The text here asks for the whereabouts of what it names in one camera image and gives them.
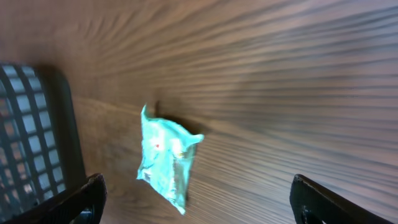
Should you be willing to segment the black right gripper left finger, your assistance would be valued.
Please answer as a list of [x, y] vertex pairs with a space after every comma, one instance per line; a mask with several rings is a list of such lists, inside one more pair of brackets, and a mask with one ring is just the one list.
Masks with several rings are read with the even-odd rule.
[[106, 204], [107, 188], [103, 174], [46, 200], [38, 206], [6, 221], [5, 224], [99, 224]]

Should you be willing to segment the teal tissue packet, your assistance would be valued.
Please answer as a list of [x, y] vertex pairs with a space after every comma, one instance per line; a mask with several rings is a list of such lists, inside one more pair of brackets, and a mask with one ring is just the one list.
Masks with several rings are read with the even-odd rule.
[[182, 125], [141, 111], [142, 160], [137, 180], [147, 182], [181, 215], [186, 212], [190, 170], [196, 148], [205, 136], [191, 134]]

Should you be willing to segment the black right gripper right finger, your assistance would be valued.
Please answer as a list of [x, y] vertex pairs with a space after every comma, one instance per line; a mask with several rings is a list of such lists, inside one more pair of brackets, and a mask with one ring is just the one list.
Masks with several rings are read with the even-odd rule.
[[297, 223], [391, 224], [302, 174], [293, 178], [290, 205]]

